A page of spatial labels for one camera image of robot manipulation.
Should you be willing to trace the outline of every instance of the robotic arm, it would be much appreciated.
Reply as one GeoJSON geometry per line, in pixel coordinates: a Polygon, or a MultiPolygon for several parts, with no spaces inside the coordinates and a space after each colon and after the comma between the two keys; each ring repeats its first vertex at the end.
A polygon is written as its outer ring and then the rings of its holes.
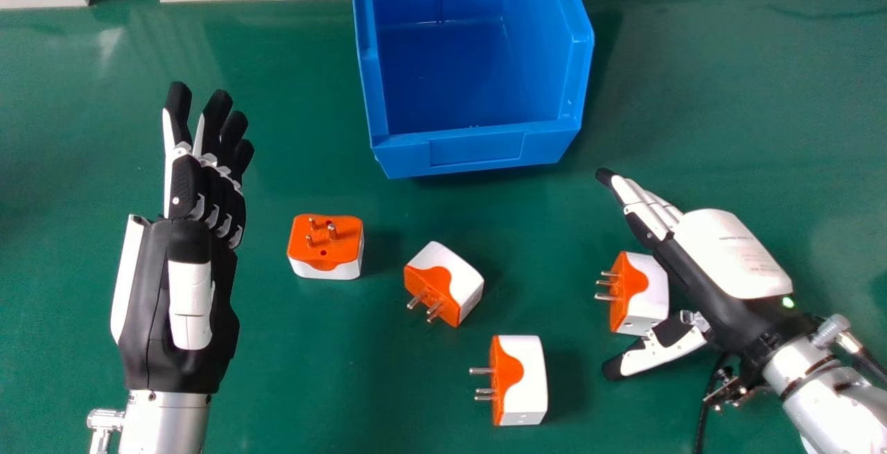
{"type": "Polygon", "coordinates": [[[253,145],[247,119],[219,90],[203,109],[196,138],[187,126],[191,91],[169,88],[162,110],[164,216],[130,215],[111,309],[123,357],[126,412],[92,410],[91,454],[202,452],[209,404],[237,347],[231,308],[234,249],[246,227],[242,175],[253,145]]]}
{"type": "Polygon", "coordinates": [[[603,168],[596,177],[622,205],[634,236],[698,309],[672,315],[604,363],[607,378],[625,378],[713,346],[738,356],[740,373],[722,369],[722,386],[706,396],[706,405],[740,403],[754,388],[769,385],[810,454],[887,452],[887,392],[829,350],[839,344],[875,376],[887,378],[845,318],[817,324],[796,310],[791,279],[734,214],[684,214],[634,180],[603,168]]]}

